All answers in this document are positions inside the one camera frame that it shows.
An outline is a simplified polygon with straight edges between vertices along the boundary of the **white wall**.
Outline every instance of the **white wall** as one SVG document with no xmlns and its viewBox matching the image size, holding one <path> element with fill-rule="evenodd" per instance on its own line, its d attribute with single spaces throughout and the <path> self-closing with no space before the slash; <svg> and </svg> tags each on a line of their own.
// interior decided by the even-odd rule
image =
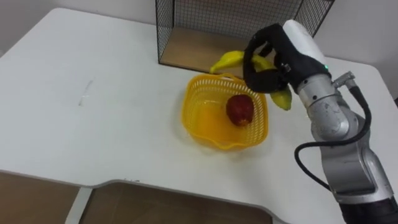
<svg viewBox="0 0 398 224">
<path fill-rule="evenodd" d="M 315 40 L 327 56 L 375 66 L 398 97 L 398 0 L 336 0 Z"/>
<path fill-rule="evenodd" d="M 0 51 L 10 49 L 55 7 L 155 23 L 155 0 L 0 0 Z M 328 56 L 376 66 L 394 98 L 398 97 L 397 11 L 398 0 L 336 0 L 315 37 Z"/>
<path fill-rule="evenodd" d="M 0 0 L 0 50 L 9 50 L 56 7 L 155 24 L 155 0 Z"/>
</svg>

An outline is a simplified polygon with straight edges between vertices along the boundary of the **wooden board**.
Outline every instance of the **wooden board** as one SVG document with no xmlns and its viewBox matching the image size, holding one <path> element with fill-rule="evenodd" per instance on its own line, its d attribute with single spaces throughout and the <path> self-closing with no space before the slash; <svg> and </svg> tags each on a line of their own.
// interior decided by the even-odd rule
<svg viewBox="0 0 398 224">
<path fill-rule="evenodd" d="M 223 54 L 232 50 L 244 50 L 247 44 L 248 41 L 244 39 L 175 27 L 160 62 L 208 73 Z M 273 55 L 270 54 L 267 59 L 272 61 Z M 224 72 L 242 77 L 241 67 L 220 71 Z"/>
</svg>

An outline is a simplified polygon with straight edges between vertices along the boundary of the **table leg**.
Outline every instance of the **table leg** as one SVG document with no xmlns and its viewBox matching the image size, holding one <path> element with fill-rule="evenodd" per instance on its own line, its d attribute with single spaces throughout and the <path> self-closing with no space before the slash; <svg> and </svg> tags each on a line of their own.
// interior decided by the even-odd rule
<svg viewBox="0 0 398 224">
<path fill-rule="evenodd" d="M 75 201 L 69 210 L 65 224 L 79 224 L 81 216 L 85 211 L 88 199 L 90 198 L 93 189 L 87 187 L 80 187 L 76 195 Z"/>
</svg>

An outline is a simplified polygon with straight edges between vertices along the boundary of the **red apple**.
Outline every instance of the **red apple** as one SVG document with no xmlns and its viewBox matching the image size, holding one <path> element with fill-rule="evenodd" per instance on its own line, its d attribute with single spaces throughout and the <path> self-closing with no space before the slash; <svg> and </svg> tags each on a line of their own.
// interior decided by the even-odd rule
<svg viewBox="0 0 398 224">
<path fill-rule="evenodd" d="M 235 95 L 226 103 L 226 114 L 233 124 L 243 127 L 253 121 L 254 103 L 250 96 Z"/>
</svg>

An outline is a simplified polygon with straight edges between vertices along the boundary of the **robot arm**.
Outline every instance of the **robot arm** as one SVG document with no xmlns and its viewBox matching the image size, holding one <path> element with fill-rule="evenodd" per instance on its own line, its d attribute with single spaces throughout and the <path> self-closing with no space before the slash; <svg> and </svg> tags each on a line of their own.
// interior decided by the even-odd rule
<svg viewBox="0 0 398 224">
<path fill-rule="evenodd" d="M 265 44 L 260 55 L 275 50 L 276 70 L 256 72 L 251 57 Z M 312 122 L 316 142 L 299 145 L 295 159 L 314 181 L 332 192 L 343 217 L 352 223 L 398 223 L 398 206 L 382 165 L 369 148 L 371 112 L 361 90 L 348 72 L 335 81 L 325 58 L 303 26 L 287 21 L 258 31 L 244 54 L 244 80 L 253 91 L 272 93 L 290 84 L 299 95 Z M 365 112 L 351 111 L 338 91 L 347 86 Z M 320 147 L 323 171 L 329 184 L 314 176 L 300 161 L 306 147 Z"/>
</svg>

